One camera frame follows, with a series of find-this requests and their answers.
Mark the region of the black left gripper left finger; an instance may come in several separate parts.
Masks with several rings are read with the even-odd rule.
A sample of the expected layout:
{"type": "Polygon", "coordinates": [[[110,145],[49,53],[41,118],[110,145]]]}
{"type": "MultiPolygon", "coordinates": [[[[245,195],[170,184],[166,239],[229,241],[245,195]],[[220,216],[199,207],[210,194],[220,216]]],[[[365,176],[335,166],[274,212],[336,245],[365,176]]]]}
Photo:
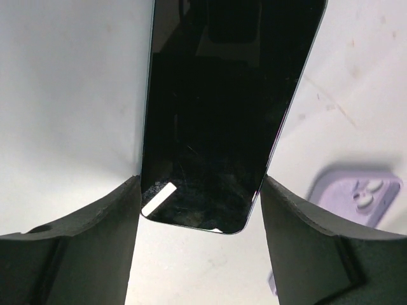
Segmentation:
{"type": "Polygon", "coordinates": [[[141,210],[131,177],[27,233],[1,236],[1,304],[124,304],[141,210]]]}

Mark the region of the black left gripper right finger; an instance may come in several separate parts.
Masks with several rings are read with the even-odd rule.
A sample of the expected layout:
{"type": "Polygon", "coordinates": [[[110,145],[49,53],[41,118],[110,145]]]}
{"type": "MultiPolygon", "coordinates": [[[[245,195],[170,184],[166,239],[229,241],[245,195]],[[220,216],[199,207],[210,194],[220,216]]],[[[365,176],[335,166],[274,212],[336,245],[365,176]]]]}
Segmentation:
{"type": "Polygon", "coordinates": [[[261,209],[281,304],[405,304],[406,237],[330,213],[267,176],[261,209]]]}

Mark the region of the lilac phone case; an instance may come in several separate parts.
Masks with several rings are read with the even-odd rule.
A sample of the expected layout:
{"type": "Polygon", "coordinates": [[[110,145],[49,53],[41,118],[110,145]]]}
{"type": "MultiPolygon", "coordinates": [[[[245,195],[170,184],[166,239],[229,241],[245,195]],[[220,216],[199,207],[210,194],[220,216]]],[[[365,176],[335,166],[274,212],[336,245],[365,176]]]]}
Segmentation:
{"type": "MultiPolygon", "coordinates": [[[[302,199],[350,222],[378,229],[402,186],[401,179],[387,170],[329,168],[315,180],[307,198],[302,199]]],[[[273,271],[269,283],[277,295],[273,271]]]]}

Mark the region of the phone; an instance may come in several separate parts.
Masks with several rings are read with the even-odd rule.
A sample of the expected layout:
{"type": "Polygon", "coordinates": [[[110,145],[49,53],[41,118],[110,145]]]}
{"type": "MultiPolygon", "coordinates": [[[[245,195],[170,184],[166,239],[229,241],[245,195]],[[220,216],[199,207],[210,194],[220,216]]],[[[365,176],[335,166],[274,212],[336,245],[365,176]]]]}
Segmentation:
{"type": "Polygon", "coordinates": [[[325,1],[157,1],[142,215],[243,230],[322,21],[325,1]]]}

